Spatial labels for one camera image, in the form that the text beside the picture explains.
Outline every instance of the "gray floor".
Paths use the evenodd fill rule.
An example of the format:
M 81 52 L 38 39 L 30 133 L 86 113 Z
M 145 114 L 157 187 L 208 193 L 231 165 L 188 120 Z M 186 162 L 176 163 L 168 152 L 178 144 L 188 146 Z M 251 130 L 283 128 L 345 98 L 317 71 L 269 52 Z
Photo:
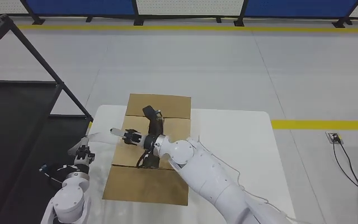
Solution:
M 193 108 L 260 110 L 271 119 L 358 119 L 358 34 L 24 33 L 93 115 L 102 104 L 126 105 L 136 92 L 191 96 Z M 12 34 L 0 52 L 0 79 L 51 80 Z M 80 111 L 61 95 L 53 113 Z M 358 132 L 340 133 L 358 167 Z M 324 131 L 275 130 L 275 137 L 297 218 L 357 224 L 357 188 L 333 160 Z

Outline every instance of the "floor outlet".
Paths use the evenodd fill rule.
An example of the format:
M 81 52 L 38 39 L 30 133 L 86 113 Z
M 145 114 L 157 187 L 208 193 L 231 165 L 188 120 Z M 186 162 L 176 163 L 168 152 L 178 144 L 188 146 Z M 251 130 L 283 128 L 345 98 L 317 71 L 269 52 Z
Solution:
M 341 144 L 343 144 L 343 139 L 342 139 L 342 137 L 340 136 L 340 134 L 339 134 L 338 132 L 326 132 L 326 136 L 327 136 L 327 138 L 328 138 L 330 144 L 333 144 L 333 142 L 334 142 L 334 144 L 339 144 L 338 141 L 334 141 L 334 140 L 333 140 L 333 136 L 334 136 L 335 134 L 338 135 L 338 137 L 339 137 L 340 140 L 341 140 Z

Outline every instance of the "fence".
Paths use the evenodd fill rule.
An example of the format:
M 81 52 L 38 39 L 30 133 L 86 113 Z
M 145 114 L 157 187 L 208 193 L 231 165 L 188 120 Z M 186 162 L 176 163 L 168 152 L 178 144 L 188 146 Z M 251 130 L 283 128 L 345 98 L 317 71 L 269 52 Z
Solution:
M 213 17 L 221 22 L 234 17 L 236 26 L 244 26 L 243 19 L 253 17 L 338 19 L 334 26 L 344 27 L 358 16 L 357 5 L 357 0 L 0 0 L 0 13 L 27 12 L 34 24 L 42 24 L 40 17 L 46 16 L 83 16 L 87 22 L 93 17 L 132 18 L 134 25 L 167 18 Z

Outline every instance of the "yellow floor line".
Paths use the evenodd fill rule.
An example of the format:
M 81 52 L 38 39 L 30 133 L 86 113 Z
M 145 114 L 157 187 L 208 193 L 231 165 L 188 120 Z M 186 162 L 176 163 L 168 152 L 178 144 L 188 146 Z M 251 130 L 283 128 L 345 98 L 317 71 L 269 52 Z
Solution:
M 358 130 L 358 120 L 272 120 L 273 129 Z
M 337 28 L 304 28 L 304 27 L 235 27 L 235 26 L 133 26 L 133 25 L 18 25 L 22 30 L 197 30 L 197 31 L 259 31 L 259 32 L 342 32 L 357 33 L 358 28 L 337 29 Z

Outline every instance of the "brown cardboard box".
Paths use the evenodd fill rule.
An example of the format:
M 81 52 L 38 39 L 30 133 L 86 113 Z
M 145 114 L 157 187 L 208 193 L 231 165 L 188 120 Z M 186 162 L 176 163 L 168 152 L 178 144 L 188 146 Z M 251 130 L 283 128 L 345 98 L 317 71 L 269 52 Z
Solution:
M 122 129 L 135 129 L 148 133 L 149 120 L 142 108 L 151 105 L 164 116 L 164 134 L 172 142 L 190 135 L 190 97 L 130 94 Z M 161 159 L 159 169 L 136 168 L 143 149 L 121 140 L 116 147 L 103 199 L 188 204 L 188 185 L 173 170 L 166 159 Z

